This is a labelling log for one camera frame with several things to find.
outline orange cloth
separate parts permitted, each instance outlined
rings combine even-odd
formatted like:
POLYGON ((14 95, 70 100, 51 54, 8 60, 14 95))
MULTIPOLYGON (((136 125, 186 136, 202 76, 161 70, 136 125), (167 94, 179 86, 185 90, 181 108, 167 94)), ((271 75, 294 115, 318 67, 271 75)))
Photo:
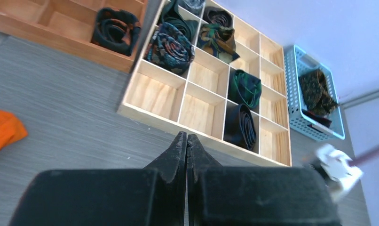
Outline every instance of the orange cloth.
POLYGON ((12 113, 0 111, 0 149, 27 136, 22 122, 12 113))

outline rolled necktie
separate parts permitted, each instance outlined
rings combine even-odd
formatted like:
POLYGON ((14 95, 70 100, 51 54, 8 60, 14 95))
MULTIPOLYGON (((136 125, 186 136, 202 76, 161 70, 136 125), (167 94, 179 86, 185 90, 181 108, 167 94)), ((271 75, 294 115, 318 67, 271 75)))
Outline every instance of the rolled necktie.
POLYGON ((178 11, 178 1, 171 0, 162 9, 158 24, 170 23, 175 26, 191 42, 197 33, 198 22, 196 20, 184 20, 178 11))
POLYGON ((179 5, 189 12, 200 15, 205 5, 205 0, 179 0, 179 5))
POLYGON ((145 60, 177 75, 188 69, 194 57, 194 46, 170 23, 159 25, 144 55, 145 60))
POLYGON ((223 27, 232 27, 232 16, 226 10, 208 6, 203 13, 203 20, 210 24, 218 24, 223 27))
POLYGON ((250 109, 259 105, 261 80, 243 70, 236 70, 229 77, 228 99, 245 104, 250 109))
POLYGON ((203 24, 199 31, 197 46, 205 52, 229 64, 239 58, 235 52, 234 28, 218 24, 203 24))
POLYGON ((102 8, 96 17, 91 42, 117 53, 131 56, 141 31, 141 24, 124 10, 102 8))
POLYGON ((249 108, 240 104, 227 110, 224 140, 247 150, 256 144, 256 131, 249 108))

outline dark green tie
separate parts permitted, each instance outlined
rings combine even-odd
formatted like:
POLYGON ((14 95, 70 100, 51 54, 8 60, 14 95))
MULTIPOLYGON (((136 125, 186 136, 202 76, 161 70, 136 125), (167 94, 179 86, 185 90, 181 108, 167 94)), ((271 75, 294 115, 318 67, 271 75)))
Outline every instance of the dark green tie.
POLYGON ((120 54, 130 56, 141 31, 141 24, 124 10, 102 8, 95 19, 91 42, 120 54))
POLYGON ((243 70, 236 70, 229 77, 228 99, 237 104, 245 104, 250 109, 259 105, 261 80, 243 70))
POLYGON ((240 104, 227 109, 224 140, 247 150, 253 149, 256 144, 256 131, 251 111, 246 105, 240 104))
POLYGON ((189 41, 192 41, 197 33, 198 22, 196 20, 184 20, 178 11, 178 1, 172 0, 162 9, 158 24, 168 22, 175 26, 189 41))

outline wooden drawer organizer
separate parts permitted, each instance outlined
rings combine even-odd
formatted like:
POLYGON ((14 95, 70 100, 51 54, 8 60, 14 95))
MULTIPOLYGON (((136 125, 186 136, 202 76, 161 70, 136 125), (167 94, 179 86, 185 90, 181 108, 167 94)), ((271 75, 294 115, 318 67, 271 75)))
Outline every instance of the wooden drawer organizer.
POLYGON ((128 73, 137 47, 125 56, 90 43, 95 17, 99 9, 114 7, 143 24, 147 5, 148 0, 0 0, 0 32, 128 73))
MULTIPOLYGON (((162 1, 154 23, 167 1, 162 1)), ((223 8, 212 0, 206 0, 206 6, 223 8)), ((206 23, 202 16, 184 8, 179 11, 184 19, 199 21, 198 31, 206 23)), ((291 166, 283 48, 232 16, 237 53, 241 56, 238 60, 226 64, 196 48, 194 62, 180 77, 141 59, 118 113, 172 134, 197 134, 203 145, 258 165, 291 166), (237 105, 227 99, 229 72, 239 68, 263 83, 259 107, 252 111, 257 132, 257 145, 252 151, 223 140, 226 109, 237 105)), ((146 43, 152 34, 148 34, 146 43)))

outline white object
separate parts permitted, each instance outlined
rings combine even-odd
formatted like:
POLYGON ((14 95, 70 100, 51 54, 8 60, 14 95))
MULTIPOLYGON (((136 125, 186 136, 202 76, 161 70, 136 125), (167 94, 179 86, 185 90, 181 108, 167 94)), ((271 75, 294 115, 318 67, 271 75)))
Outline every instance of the white object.
POLYGON ((320 147, 316 151, 316 157, 329 177, 325 182, 333 202, 339 202, 353 189, 363 172, 357 166, 350 167, 348 162, 352 159, 332 145, 320 147))

